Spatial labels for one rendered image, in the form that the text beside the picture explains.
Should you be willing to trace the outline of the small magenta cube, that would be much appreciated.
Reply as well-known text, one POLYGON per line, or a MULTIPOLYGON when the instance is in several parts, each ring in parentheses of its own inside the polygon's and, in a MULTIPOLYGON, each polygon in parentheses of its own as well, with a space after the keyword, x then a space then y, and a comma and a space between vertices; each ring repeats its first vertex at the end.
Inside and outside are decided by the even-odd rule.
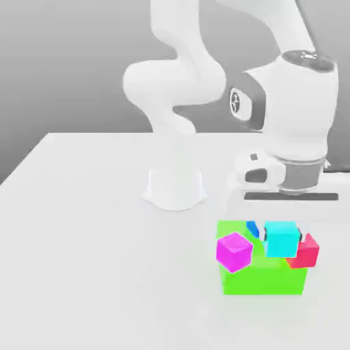
POLYGON ((254 245, 238 232, 217 240, 216 259, 229 273, 236 273, 252 263, 254 245))

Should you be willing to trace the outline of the small blue cube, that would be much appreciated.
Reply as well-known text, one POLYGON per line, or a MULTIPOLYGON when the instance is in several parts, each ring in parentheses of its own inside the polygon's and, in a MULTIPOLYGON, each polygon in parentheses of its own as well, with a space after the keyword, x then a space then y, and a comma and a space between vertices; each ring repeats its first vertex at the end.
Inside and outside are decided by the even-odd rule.
POLYGON ((246 221, 246 227, 255 238, 260 238, 260 232, 255 221, 246 221))

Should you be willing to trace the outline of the large green box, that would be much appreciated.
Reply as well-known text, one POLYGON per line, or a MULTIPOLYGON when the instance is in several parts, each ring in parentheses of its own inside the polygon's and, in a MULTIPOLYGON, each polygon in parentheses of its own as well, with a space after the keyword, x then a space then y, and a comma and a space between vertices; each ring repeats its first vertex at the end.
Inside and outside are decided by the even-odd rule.
POLYGON ((267 258, 263 242, 254 237, 244 221, 218 221, 218 239, 233 232, 243 235, 253 244, 251 265, 230 273, 219 265, 222 290, 225 295, 300 295, 308 273, 307 268, 290 268, 285 258, 267 258))

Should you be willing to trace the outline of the small red cube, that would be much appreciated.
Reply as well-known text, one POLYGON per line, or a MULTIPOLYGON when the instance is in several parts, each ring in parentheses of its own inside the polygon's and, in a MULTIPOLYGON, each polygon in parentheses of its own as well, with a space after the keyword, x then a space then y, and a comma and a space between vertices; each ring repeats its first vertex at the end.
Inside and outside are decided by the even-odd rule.
POLYGON ((296 257, 285 260, 291 269, 311 268, 316 265, 318 255, 319 244, 310 233, 307 233, 305 239, 299 242, 296 257))

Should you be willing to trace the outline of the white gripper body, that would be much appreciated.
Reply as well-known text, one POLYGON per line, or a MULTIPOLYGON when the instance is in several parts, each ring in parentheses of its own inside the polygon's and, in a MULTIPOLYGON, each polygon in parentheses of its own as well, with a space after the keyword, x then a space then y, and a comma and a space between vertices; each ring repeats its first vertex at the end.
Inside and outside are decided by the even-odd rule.
POLYGON ((337 216, 337 193, 253 192, 243 195, 242 211, 247 219, 261 221, 327 221, 337 216))

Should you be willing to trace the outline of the small cyan cube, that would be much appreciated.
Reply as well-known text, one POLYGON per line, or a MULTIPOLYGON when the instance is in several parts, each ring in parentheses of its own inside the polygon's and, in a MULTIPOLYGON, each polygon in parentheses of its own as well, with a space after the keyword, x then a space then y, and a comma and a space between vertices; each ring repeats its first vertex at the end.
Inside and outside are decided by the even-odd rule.
POLYGON ((300 231, 294 221, 266 221, 264 249, 268 258, 294 258, 300 231))

